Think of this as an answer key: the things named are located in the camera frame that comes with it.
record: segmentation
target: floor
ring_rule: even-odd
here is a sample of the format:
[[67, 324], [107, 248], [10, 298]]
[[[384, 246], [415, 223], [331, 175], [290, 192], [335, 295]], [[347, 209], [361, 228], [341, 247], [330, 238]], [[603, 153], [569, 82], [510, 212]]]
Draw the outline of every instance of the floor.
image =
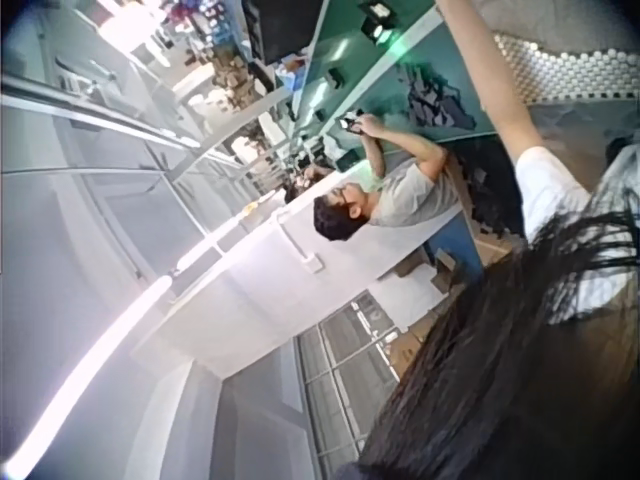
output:
[[474, 0], [489, 26], [561, 52], [640, 51], [631, 25], [604, 0]]

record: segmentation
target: raised arm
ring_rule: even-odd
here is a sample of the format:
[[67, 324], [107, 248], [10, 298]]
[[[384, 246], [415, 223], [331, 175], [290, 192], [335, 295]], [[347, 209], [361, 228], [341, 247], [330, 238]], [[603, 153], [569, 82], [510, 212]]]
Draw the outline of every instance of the raised arm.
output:
[[358, 123], [369, 136], [391, 142], [416, 157], [418, 168], [431, 181], [438, 179], [447, 159], [442, 147], [420, 135], [390, 130], [373, 115], [362, 115]]
[[376, 174], [378, 178], [384, 178], [387, 173], [387, 166], [384, 163], [384, 154], [378, 140], [370, 137], [366, 133], [363, 133], [360, 137], [362, 140], [362, 146], [364, 147], [364, 153], [371, 164], [371, 170]]
[[516, 162], [527, 149], [543, 145], [520, 100], [513, 72], [489, 27], [471, 0], [436, 0], [462, 54], [473, 85], [509, 156]]

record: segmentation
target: white wall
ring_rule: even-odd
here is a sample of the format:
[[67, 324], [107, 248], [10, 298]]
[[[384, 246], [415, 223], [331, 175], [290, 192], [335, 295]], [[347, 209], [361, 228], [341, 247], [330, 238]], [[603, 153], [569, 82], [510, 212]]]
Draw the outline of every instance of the white wall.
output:
[[313, 480], [293, 341], [224, 381], [211, 480]]
[[362, 168], [327, 177], [286, 207], [286, 231], [306, 254], [319, 257], [323, 270], [307, 271], [265, 224], [176, 303], [158, 333], [226, 378], [366, 290], [460, 211], [456, 206], [402, 229], [366, 226], [348, 242], [328, 242], [313, 228], [313, 198]]
[[390, 273], [369, 285], [369, 293], [402, 331], [438, 305], [443, 295], [432, 283], [436, 270], [420, 265], [406, 277]]

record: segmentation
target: man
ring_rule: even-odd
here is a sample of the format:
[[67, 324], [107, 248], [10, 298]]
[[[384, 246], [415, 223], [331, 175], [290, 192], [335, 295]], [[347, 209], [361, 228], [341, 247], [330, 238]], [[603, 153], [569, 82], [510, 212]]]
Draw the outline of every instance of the man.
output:
[[[379, 181], [373, 182], [369, 191], [348, 183], [316, 198], [313, 223], [318, 233], [331, 241], [348, 240], [367, 223], [379, 227], [416, 225], [456, 203], [455, 190], [443, 172], [447, 152], [442, 147], [418, 135], [388, 129], [373, 115], [362, 115], [357, 125]], [[415, 158], [385, 177], [378, 140], [394, 143]]]

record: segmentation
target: black hair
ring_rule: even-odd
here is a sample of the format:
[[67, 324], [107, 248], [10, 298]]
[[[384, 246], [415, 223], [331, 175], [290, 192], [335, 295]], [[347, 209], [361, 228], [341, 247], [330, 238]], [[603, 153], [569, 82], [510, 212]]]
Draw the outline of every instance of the black hair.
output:
[[[465, 288], [338, 478], [640, 478], [640, 199], [609, 199]], [[581, 282], [614, 273], [626, 290], [581, 311]]]
[[364, 215], [351, 218], [349, 205], [329, 205], [324, 196], [313, 201], [313, 226], [328, 240], [349, 240], [368, 221]]
[[285, 184], [283, 188], [284, 188], [284, 203], [287, 205], [293, 202], [296, 198], [298, 198], [298, 195], [300, 195], [298, 188], [292, 183]]

